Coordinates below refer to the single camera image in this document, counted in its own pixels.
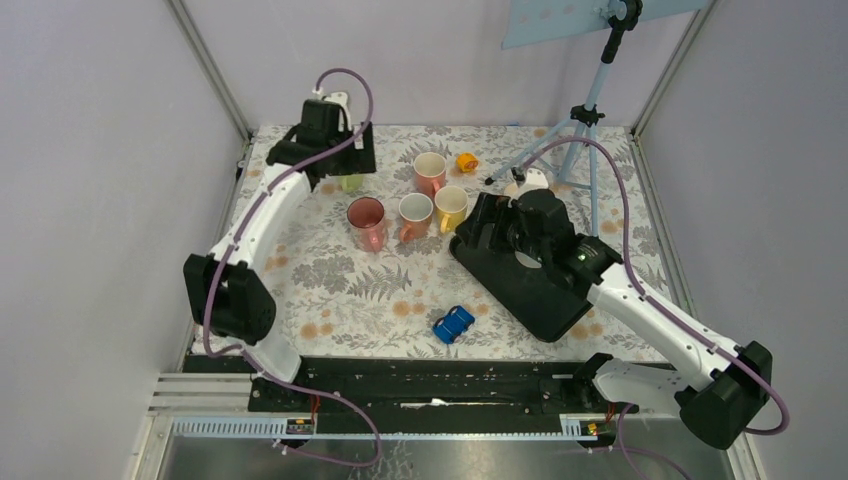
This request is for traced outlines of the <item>terracotta floral mug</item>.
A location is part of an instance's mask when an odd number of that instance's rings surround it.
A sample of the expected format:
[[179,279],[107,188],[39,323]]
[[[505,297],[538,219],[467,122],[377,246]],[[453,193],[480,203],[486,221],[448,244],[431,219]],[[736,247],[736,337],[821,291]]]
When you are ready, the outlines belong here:
[[427,235],[432,222],[434,204],[423,193],[410,193],[404,196],[398,205],[402,220],[398,238],[403,243],[423,238]]

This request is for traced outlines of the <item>pink ceramic mug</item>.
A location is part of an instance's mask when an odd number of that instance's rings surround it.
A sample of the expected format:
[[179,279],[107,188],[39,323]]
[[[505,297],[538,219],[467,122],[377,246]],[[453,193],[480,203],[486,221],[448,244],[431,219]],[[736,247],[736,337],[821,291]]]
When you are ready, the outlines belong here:
[[413,169],[418,190],[429,197],[434,197],[446,184],[447,162],[441,154],[419,154],[413,162]]

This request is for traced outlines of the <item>large pink speckled mug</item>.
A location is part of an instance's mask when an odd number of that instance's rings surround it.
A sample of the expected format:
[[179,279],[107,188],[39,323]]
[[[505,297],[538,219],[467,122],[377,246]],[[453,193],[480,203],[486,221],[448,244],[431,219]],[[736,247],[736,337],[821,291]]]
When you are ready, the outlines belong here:
[[346,218],[354,244],[362,251],[377,253],[385,245],[385,208],[373,197],[361,197],[348,207]]

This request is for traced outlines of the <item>light blue mug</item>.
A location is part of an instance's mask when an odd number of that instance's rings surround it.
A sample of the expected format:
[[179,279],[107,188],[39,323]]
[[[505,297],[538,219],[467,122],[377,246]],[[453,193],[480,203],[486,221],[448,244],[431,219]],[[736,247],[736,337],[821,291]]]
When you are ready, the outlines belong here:
[[541,267],[541,263],[539,261],[533,259],[532,257],[530,257],[530,256],[528,256],[528,255],[526,255],[522,252],[516,251],[515,257],[516,257],[516,260],[522,266],[524,266],[526,268],[539,269]]

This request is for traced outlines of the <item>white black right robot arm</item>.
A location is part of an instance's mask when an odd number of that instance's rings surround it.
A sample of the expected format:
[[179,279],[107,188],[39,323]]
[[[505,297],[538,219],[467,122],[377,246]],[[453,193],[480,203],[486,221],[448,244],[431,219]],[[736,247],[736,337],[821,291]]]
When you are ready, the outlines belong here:
[[668,361],[660,369],[593,355],[573,386],[583,410],[615,402],[673,414],[696,438],[724,450],[775,397],[767,348],[740,346],[659,298],[620,253],[578,233],[547,189],[515,199],[481,194],[449,250],[535,338],[554,342],[595,308]]

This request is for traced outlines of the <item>yellow ceramic mug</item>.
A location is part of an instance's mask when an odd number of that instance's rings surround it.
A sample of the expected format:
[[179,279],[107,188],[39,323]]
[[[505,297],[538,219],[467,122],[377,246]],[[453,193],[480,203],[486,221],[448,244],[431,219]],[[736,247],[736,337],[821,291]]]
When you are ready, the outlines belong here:
[[446,185],[435,194],[433,202],[441,234],[453,232],[466,220],[469,196],[465,189]]

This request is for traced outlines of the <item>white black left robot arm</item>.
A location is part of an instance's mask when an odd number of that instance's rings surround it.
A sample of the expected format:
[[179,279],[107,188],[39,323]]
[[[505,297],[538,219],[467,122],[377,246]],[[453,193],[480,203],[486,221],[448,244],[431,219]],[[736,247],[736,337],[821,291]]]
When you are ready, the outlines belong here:
[[322,178],[375,172],[373,127],[363,129],[354,139],[345,93],[306,100],[300,122],[269,151],[249,206],[208,254],[192,254],[183,266],[194,322],[276,378],[272,398],[288,411],[307,404],[311,387],[297,375],[300,355],[272,330],[276,302],[259,270]]

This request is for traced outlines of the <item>light green mug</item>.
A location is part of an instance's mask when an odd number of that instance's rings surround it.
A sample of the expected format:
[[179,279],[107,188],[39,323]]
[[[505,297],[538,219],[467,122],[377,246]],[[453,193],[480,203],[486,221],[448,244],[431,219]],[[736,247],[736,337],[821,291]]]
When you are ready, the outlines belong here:
[[363,174],[352,174],[340,176],[338,178],[339,186],[343,192],[351,193],[360,189],[364,183]]

